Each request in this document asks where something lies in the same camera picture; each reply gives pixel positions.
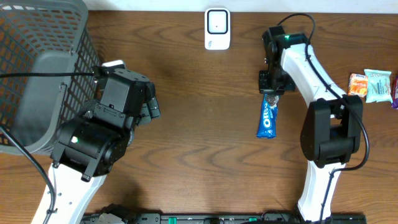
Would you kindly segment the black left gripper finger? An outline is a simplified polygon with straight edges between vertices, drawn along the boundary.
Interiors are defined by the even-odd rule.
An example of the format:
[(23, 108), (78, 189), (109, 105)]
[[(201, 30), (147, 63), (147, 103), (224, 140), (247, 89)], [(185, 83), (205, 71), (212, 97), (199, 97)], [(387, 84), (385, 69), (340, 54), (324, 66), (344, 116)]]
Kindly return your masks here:
[(146, 83), (146, 99), (152, 100), (155, 98), (155, 85), (152, 82)]
[(156, 97), (144, 103), (141, 109), (138, 125), (150, 123), (153, 119), (160, 117), (159, 104)]

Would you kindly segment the blue Oreo cookie pack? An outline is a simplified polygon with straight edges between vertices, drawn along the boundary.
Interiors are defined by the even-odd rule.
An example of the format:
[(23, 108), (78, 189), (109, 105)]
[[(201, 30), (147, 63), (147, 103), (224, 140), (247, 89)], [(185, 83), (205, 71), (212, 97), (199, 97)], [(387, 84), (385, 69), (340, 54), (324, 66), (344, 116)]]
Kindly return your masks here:
[(276, 120), (278, 114), (279, 97), (264, 94), (261, 106), (261, 117), (257, 129), (257, 138), (272, 139), (276, 137)]

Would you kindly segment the small orange snack box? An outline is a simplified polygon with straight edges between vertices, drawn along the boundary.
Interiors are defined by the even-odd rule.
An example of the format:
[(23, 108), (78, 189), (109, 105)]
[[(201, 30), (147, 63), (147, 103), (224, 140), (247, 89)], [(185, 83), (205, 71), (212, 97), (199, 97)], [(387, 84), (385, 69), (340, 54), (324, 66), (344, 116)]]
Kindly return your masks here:
[(352, 73), (349, 78), (348, 94), (365, 97), (368, 92), (368, 77)]

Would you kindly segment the teal green snack packet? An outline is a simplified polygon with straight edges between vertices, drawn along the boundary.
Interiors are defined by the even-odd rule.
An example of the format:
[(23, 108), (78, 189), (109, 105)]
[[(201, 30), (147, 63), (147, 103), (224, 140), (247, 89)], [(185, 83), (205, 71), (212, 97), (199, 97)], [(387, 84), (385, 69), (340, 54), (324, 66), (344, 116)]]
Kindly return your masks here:
[(364, 69), (364, 73), (368, 78), (366, 102), (372, 103), (387, 101), (392, 103), (390, 83), (390, 75), (392, 72)]

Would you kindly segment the red purple snack packet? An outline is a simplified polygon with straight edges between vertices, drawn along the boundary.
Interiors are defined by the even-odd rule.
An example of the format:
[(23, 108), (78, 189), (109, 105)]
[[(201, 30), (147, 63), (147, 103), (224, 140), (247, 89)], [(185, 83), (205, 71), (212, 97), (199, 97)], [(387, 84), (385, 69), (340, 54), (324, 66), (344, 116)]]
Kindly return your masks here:
[(393, 89), (392, 89), (392, 104), (393, 109), (398, 109), (398, 76), (395, 77), (393, 81)]

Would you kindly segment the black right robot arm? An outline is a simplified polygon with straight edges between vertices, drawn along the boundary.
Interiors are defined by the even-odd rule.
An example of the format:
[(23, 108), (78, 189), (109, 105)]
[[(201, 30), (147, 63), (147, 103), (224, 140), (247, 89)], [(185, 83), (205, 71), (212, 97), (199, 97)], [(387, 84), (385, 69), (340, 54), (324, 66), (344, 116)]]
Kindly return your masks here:
[(331, 201), (337, 180), (366, 138), (363, 103), (349, 96), (328, 76), (303, 33), (286, 34), (281, 26), (262, 35), (267, 70), (259, 71), (264, 95), (262, 126), (271, 128), (271, 107), (287, 91), (298, 90), (307, 105), (300, 146), (307, 174), (295, 213), (282, 215), (289, 223), (366, 223), (364, 215), (333, 214)]

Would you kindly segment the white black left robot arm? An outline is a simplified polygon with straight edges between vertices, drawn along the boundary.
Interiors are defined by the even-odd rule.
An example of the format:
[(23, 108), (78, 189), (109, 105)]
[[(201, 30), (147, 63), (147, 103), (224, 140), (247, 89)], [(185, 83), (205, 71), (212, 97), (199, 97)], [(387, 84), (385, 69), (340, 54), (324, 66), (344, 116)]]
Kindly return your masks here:
[(101, 99), (88, 100), (63, 123), (50, 158), (52, 190), (45, 189), (32, 223), (79, 223), (113, 165), (132, 144), (139, 123), (160, 116), (155, 85), (144, 75), (100, 67)]

